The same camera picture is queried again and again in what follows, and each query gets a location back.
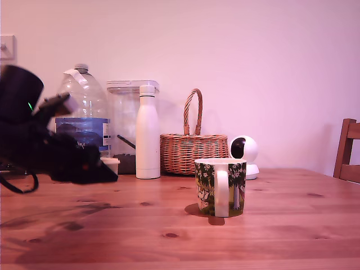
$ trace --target white security camera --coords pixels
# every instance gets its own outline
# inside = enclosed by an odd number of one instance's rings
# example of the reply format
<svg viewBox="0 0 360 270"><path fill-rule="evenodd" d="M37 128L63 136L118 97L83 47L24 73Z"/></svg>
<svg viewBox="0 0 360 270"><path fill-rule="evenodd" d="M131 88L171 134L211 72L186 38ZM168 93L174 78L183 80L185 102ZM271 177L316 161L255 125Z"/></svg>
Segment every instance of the white security camera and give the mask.
<svg viewBox="0 0 360 270"><path fill-rule="evenodd" d="M246 160L246 180L256 179L259 168L253 162L258 155L258 145L249 136L237 136L230 144L230 157Z"/></svg>

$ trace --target wooden chair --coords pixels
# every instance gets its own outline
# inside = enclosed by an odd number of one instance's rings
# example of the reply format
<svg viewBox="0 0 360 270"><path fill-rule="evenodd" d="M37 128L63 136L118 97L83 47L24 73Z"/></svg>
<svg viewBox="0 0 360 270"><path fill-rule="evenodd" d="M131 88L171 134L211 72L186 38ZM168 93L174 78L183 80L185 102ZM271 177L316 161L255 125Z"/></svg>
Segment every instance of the wooden chair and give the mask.
<svg viewBox="0 0 360 270"><path fill-rule="evenodd" d="M360 183L360 165L349 165L353 140L360 140L360 123L346 118L343 120L339 148L337 150L334 177Z"/></svg>

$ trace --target dark contents in container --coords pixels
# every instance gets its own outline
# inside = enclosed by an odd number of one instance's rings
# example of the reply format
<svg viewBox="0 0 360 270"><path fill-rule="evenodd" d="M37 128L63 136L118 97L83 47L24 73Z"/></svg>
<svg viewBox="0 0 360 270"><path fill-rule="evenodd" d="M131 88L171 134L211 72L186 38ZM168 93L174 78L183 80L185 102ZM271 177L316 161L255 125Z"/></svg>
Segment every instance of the dark contents in container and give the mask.
<svg viewBox="0 0 360 270"><path fill-rule="evenodd" d="M120 154L113 158L120 160L118 174L136 174L135 155Z"/></svg>

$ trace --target mug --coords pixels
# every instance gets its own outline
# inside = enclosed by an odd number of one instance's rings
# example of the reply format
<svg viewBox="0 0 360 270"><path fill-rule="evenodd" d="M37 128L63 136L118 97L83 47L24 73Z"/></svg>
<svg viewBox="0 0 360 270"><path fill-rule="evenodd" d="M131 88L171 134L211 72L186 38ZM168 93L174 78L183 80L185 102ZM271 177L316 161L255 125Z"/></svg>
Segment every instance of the mug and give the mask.
<svg viewBox="0 0 360 270"><path fill-rule="evenodd" d="M197 159L197 198L203 214L216 217L241 215L245 200L245 159Z"/></svg>

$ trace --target jug label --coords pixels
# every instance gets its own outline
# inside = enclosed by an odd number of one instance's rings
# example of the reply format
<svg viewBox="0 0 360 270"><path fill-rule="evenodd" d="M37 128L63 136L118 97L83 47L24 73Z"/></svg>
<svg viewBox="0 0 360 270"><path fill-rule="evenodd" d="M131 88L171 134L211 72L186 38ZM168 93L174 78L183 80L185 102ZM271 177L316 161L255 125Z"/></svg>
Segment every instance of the jug label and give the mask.
<svg viewBox="0 0 360 270"><path fill-rule="evenodd" d="M80 146L96 145L100 151L109 149L109 120L106 118L56 118L57 133L74 137Z"/></svg>

